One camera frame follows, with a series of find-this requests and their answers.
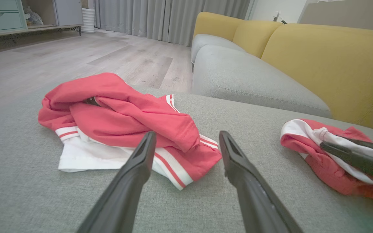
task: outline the wooden floor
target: wooden floor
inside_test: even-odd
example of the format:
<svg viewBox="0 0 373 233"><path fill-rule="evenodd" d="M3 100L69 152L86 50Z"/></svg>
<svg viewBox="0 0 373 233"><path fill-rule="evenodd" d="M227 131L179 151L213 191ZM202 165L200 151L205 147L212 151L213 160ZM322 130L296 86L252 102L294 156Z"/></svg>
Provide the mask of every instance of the wooden floor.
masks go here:
<svg viewBox="0 0 373 233"><path fill-rule="evenodd" d="M101 29L81 37L66 31L6 43L0 41L0 108L46 84L102 72L116 73L128 84L191 90L191 47Z"/></svg>

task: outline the yellow cushion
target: yellow cushion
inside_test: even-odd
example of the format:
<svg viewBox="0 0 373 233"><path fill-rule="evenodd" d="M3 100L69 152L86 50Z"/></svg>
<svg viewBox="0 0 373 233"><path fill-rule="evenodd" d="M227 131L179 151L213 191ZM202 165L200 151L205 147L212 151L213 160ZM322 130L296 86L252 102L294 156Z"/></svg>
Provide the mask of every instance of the yellow cushion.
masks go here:
<svg viewBox="0 0 373 233"><path fill-rule="evenodd" d="M247 53L260 58L271 34L281 25L280 22L243 21L238 25L232 41Z"/></svg>
<svg viewBox="0 0 373 233"><path fill-rule="evenodd" d="M262 60L319 96L335 119L373 128L373 30L283 25Z"/></svg>
<svg viewBox="0 0 373 233"><path fill-rule="evenodd" d="M232 41L238 24L243 21L242 19L236 19L225 15L200 12L195 22L194 37L198 34L208 34Z"/></svg>

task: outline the plastic bag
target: plastic bag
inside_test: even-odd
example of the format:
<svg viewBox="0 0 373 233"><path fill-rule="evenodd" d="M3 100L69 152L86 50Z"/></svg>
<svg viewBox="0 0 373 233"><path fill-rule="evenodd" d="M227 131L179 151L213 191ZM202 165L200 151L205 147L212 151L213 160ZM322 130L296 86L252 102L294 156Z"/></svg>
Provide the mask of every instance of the plastic bag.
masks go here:
<svg viewBox="0 0 373 233"><path fill-rule="evenodd" d="M43 25L43 20L41 17L37 13L33 12L30 6L24 8L24 13L30 14L30 18L28 18L27 21L30 21L34 25Z"/></svg>

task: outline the gray sofa seat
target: gray sofa seat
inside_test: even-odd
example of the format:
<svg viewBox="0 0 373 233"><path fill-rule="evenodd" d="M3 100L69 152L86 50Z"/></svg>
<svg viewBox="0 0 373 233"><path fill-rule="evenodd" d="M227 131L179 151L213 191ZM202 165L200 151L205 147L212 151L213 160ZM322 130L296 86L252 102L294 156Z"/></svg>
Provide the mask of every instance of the gray sofa seat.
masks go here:
<svg viewBox="0 0 373 233"><path fill-rule="evenodd" d="M245 52L207 45L198 52L192 93L331 118L307 88Z"/></svg>
<svg viewBox="0 0 373 233"><path fill-rule="evenodd" d="M198 34L194 37L191 46L191 62L195 64L195 57L197 57L198 51L206 45L218 45L225 48L230 48L238 51L244 51L244 49L237 44L234 44L232 41L224 39L222 37L217 37L207 34Z"/></svg>
<svg viewBox="0 0 373 233"><path fill-rule="evenodd" d="M55 85L0 110L0 233L74 233L117 170L58 171L62 143L37 122L40 100ZM136 87L160 97L171 91ZM346 129L352 124L298 112L175 93L175 106L201 134L234 137L305 233L373 232L373 201L344 196L317 178L302 157L280 145L281 127L308 118ZM355 126L373 140L373 129ZM222 161L179 191L152 172L142 190L134 233L244 233L236 189Z"/></svg>

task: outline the cabinet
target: cabinet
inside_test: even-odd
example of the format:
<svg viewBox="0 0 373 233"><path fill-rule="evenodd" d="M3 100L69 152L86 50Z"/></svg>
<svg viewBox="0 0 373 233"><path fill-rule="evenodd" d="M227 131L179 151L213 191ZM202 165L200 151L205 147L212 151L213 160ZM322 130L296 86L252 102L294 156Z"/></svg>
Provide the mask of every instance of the cabinet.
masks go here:
<svg viewBox="0 0 373 233"><path fill-rule="evenodd" d="M41 17L43 25L27 25L23 9L28 6ZM80 0L0 0L0 35L82 24Z"/></svg>

